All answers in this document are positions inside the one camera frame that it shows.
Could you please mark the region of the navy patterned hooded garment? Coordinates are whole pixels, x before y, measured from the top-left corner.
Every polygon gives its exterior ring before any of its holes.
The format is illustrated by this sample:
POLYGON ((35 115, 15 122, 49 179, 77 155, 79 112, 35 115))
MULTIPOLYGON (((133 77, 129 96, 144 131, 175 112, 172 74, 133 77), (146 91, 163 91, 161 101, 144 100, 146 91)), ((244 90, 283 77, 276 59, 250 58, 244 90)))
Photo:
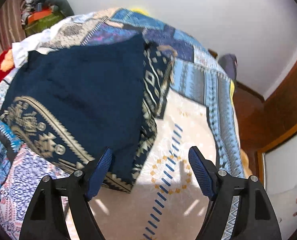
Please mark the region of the navy patterned hooded garment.
POLYGON ((70 174, 111 149, 103 183, 130 192, 157 137, 176 55, 172 46, 140 34, 112 44, 30 51, 8 88, 0 121, 70 174))

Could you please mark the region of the purple grey backpack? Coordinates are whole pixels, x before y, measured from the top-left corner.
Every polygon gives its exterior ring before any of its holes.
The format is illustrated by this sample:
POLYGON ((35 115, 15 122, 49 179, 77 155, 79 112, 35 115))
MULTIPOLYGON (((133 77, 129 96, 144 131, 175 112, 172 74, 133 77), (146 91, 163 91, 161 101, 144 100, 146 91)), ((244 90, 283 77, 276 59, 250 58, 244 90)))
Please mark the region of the purple grey backpack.
POLYGON ((238 61, 235 54, 225 54, 218 59, 219 65, 236 85, 238 61))

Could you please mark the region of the red plush toy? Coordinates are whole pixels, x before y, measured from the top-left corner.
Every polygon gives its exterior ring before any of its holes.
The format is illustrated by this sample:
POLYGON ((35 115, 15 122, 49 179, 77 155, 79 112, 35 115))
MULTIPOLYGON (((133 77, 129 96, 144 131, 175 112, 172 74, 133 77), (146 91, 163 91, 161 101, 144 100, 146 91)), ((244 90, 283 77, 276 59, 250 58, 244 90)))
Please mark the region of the red plush toy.
POLYGON ((12 49, 3 51, 0 54, 0 82, 11 72, 14 68, 14 59, 12 49))

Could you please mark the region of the yellow plush pillow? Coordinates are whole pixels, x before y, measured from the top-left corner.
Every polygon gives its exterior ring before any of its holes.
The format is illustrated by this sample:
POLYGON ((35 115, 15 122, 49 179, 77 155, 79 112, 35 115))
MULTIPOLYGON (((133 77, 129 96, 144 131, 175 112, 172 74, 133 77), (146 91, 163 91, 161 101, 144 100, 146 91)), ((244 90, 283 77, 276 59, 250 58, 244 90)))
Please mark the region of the yellow plush pillow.
POLYGON ((139 14, 142 14, 142 15, 145 15, 145 16, 149 16, 149 12, 145 9, 142 9, 142 8, 138 8, 138 7, 133 7, 133 8, 130 8, 130 10, 132 12, 137 12, 139 14))

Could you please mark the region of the white shirt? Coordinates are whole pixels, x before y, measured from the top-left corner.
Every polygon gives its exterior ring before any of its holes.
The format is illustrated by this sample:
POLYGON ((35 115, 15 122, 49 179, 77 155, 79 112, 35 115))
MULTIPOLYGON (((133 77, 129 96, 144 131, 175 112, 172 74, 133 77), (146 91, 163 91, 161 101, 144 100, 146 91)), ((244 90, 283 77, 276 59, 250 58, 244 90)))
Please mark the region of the white shirt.
POLYGON ((67 17, 40 33, 12 44, 14 66, 19 69, 28 60, 30 51, 47 54, 54 50, 81 45, 96 23, 86 15, 67 17))

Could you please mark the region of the blue patchwork bedspread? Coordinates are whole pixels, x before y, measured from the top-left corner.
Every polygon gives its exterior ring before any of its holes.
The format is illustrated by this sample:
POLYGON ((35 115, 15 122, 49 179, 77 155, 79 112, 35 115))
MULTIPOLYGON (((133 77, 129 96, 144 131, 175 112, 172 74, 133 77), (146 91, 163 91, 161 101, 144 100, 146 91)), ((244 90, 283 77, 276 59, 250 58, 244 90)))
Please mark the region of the blue patchwork bedspread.
MULTIPOLYGON (((102 187, 90 201, 106 239, 195 239, 209 200, 188 161, 191 146, 233 176, 244 177, 234 83, 202 45, 188 34, 149 16, 113 8, 86 14, 96 23, 82 46, 110 44, 142 33, 177 51, 163 119, 132 191, 102 187)), ((17 72, 0 83, 0 109, 17 72)), ((19 239, 25 212, 42 176, 67 176, 22 145, 12 163, 0 142, 0 225, 19 239)))

